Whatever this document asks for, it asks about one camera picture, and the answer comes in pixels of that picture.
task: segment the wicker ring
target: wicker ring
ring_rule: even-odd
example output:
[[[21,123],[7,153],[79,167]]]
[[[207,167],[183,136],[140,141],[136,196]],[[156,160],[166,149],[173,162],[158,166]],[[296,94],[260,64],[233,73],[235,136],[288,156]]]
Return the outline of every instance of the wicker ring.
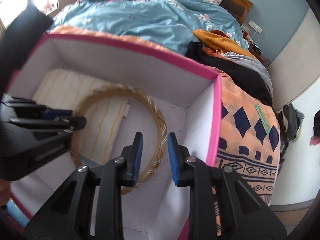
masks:
[[[143,172],[139,174],[137,184],[134,188],[141,186],[145,183],[150,177],[156,172],[156,169],[159,167],[161,160],[163,158],[163,154],[166,150],[167,144],[167,126],[164,121],[164,117],[158,108],[158,106],[154,103],[152,98],[148,96],[145,92],[134,89],[128,85],[115,84],[110,87],[101,87],[98,90],[94,90],[90,95],[82,99],[77,105],[74,115],[84,116],[86,112],[89,110],[92,104],[100,101],[101,99],[108,98],[111,96],[122,96],[122,97],[131,97],[135,100],[142,103],[152,114],[153,119],[156,122],[157,131],[158,131],[158,140],[156,150],[151,158],[148,166],[144,169]],[[74,132],[72,143],[71,143],[71,158],[76,167],[81,165],[80,159],[80,150],[78,147],[78,135],[79,131]],[[121,190],[121,194],[127,194],[132,191],[132,187],[124,187]]]

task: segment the blue duvet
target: blue duvet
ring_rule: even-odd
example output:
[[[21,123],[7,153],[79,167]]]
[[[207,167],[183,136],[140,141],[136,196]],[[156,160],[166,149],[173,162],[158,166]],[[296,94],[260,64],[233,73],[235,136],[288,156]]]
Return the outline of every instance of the blue duvet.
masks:
[[[193,30],[221,30],[247,49],[236,19],[224,8],[203,0],[84,1],[67,5],[53,27],[72,25],[116,35],[133,35],[185,54]]]

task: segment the gray clothing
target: gray clothing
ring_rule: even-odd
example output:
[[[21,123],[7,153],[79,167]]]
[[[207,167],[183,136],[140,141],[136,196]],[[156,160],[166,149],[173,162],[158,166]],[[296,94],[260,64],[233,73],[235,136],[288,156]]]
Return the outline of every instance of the gray clothing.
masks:
[[[261,78],[263,79],[265,84],[269,87],[271,97],[273,96],[272,83],[271,83],[271,78],[270,78],[269,72],[261,64],[260,61],[258,61],[257,59],[254,59],[252,57],[239,55],[239,54],[231,52],[231,51],[227,52],[226,54],[221,54],[221,56],[224,56],[228,59],[231,59],[233,62],[235,62],[243,67],[250,68],[250,69],[258,72],[258,74],[261,76]]]

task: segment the pile of clothes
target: pile of clothes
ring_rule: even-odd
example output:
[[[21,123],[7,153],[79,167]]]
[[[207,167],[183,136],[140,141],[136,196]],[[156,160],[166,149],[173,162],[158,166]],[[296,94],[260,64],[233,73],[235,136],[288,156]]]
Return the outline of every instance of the pile of clothes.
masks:
[[[284,162],[284,154],[287,151],[289,142],[297,139],[300,135],[301,124],[304,119],[304,114],[299,112],[290,103],[285,105],[277,114],[277,119],[280,124],[280,166],[279,172]]]
[[[249,51],[217,30],[195,30],[186,57],[220,73],[222,110],[215,167],[232,166],[268,205],[280,161],[280,127],[268,71]],[[219,211],[216,212],[220,235]]]
[[[313,126],[313,136],[310,145],[318,145],[320,143],[320,110],[316,112]]]
[[[186,57],[222,70],[243,91],[261,103],[272,106],[270,75],[255,56],[222,31],[195,30],[193,34],[201,42],[190,42]]]

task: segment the white wall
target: white wall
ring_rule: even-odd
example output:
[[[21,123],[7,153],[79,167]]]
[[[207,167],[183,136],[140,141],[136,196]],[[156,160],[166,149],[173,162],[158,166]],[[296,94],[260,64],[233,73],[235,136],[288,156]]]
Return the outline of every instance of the white wall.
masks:
[[[320,110],[319,92],[320,78],[292,102],[294,108],[305,114],[305,118],[299,138],[289,143],[284,155],[285,161],[276,180],[271,205],[312,200],[319,190],[320,145],[309,145],[313,136],[314,115]]]
[[[319,62],[320,26],[309,8],[295,35],[268,67],[275,109],[294,100],[317,79]]]

